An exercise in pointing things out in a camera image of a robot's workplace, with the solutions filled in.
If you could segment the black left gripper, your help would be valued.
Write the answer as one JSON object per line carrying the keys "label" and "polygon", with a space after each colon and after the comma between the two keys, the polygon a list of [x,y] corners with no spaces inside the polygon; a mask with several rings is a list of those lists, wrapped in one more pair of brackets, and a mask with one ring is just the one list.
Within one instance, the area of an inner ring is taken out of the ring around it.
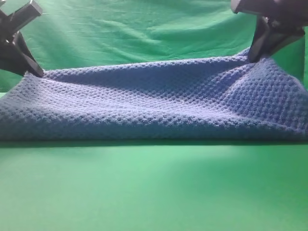
{"label": "black left gripper", "polygon": [[257,16],[256,30],[248,52],[249,62],[271,56],[298,41],[308,26],[306,0],[232,0],[234,13]]}

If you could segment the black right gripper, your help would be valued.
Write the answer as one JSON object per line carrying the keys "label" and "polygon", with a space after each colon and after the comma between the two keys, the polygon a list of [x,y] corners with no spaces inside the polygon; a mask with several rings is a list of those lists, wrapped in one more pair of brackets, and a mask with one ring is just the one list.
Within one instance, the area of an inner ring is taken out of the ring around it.
{"label": "black right gripper", "polygon": [[29,72],[43,77],[44,70],[28,49],[22,33],[23,27],[43,14],[43,9],[34,0],[7,15],[0,11],[0,69],[20,76]]}

